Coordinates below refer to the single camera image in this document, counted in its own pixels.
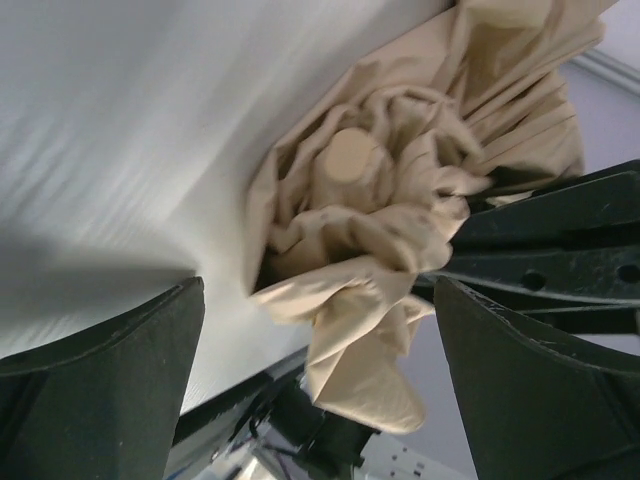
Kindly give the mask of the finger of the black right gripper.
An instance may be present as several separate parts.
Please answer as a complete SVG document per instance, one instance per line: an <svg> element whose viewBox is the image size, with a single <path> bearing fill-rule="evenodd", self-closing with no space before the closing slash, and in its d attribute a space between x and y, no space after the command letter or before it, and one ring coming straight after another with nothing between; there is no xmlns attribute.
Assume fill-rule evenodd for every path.
<svg viewBox="0 0 640 480"><path fill-rule="evenodd" d="M639 246L454 254L423 273L414 293L431 301L440 277L561 330L639 328Z"/></svg>
<svg viewBox="0 0 640 480"><path fill-rule="evenodd" d="M578 251L639 244L639 161L507 205L477 211L454 236L456 256Z"/></svg>

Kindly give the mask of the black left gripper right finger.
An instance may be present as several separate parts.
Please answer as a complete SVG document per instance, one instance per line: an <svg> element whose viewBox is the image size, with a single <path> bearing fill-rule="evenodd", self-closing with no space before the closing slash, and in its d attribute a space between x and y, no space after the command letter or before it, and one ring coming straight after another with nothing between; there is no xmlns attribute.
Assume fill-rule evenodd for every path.
<svg viewBox="0 0 640 480"><path fill-rule="evenodd" d="M481 479L636 479L639 359L435 286L437 323Z"/></svg>

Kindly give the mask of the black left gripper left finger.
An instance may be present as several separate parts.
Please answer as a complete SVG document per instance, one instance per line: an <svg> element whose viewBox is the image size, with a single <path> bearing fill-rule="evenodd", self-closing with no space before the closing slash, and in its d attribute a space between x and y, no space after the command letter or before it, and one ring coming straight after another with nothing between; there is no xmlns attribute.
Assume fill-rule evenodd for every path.
<svg viewBox="0 0 640 480"><path fill-rule="evenodd" d="M203 319L195 277L2 359L2 478L162 478Z"/></svg>

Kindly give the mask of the beige folding umbrella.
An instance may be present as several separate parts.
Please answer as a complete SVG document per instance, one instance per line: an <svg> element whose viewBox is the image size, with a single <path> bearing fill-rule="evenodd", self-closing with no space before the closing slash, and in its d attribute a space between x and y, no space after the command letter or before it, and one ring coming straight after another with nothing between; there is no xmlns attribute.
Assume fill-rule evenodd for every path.
<svg viewBox="0 0 640 480"><path fill-rule="evenodd" d="M396 361L432 306L469 203L580 176L558 68L604 36L606 1L459 1L357 61L266 155L246 197L245 282L308 323L312 403L392 434L426 413Z"/></svg>

